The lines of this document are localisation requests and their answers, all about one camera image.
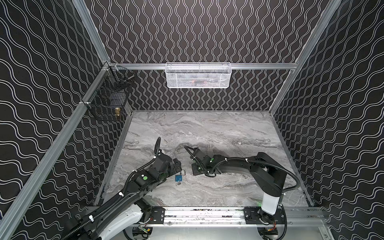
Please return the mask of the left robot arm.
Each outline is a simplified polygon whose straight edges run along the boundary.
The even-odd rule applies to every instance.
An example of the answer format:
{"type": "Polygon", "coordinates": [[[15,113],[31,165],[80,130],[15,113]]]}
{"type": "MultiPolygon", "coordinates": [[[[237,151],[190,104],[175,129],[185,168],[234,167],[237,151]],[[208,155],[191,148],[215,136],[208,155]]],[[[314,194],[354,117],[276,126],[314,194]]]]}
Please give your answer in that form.
{"type": "Polygon", "coordinates": [[[128,176],[123,189],[118,194],[82,218],[78,224],[62,236],[62,239],[79,240],[85,236],[90,240],[96,240],[102,236],[102,231],[118,218],[118,214],[181,170],[182,165],[178,159],[172,159],[158,151],[150,162],[134,170],[128,176]]]}

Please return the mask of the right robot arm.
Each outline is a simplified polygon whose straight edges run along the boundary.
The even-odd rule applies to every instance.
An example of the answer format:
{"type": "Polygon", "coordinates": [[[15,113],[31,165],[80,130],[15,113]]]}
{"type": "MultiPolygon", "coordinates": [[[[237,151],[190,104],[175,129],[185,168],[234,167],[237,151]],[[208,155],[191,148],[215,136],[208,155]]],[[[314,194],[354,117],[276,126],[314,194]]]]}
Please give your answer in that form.
{"type": "Polygon", "coordinates": [[[264,152],[244,158],[222,155],[210,157],[199,148],[184,148],[194,161],[192,169],[195,176],[214,178],[217,175],[232,173],[252,176],[263,191],[261,211],[264,215],[275,215],[283,195],[300,187],[300,180],[294,173],[264,152]]]}

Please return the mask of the blue padlock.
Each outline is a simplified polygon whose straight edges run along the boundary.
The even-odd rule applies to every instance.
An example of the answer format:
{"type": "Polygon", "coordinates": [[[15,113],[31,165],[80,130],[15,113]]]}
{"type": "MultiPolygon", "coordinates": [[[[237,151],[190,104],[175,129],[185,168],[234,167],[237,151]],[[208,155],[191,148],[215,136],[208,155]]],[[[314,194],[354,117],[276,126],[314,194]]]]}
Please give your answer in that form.
{"type": "Polygon", "coordinates": [[[175,182],[176,183],[181,183],[183,181],[183,176],[186,175],[186,171],[185,170],[181,170],[179,173],[177,173],[175,175],[175,182]]]}

